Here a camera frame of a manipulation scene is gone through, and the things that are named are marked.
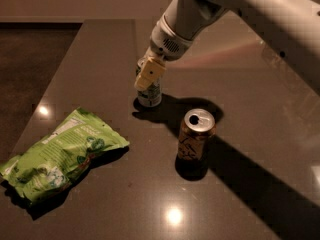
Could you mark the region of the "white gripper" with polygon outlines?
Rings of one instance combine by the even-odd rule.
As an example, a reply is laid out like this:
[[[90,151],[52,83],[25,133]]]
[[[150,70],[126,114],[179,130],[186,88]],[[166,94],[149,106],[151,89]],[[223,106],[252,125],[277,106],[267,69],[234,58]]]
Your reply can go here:
[[[180,59],[190,48],[192,41],[176,34],[162,16],[154,26],[150,35],[149,48],[153,53],[162,56],[166,61]],[[143,61],[140,72],[136,76],[134,87],[138,91],[147,90],[155,81],[163,76],[166,68],[162,61],[148,57]]]

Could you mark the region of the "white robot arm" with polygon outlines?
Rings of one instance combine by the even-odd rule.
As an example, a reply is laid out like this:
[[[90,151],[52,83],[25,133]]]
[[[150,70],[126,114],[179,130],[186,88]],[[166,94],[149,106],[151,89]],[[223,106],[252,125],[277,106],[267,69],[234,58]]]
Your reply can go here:
[[[320,4],[312,0],[172,0],[153,28],[135,88],[150,87],[167,61],[180,59],[199,33],[228,11],[319,91]]]

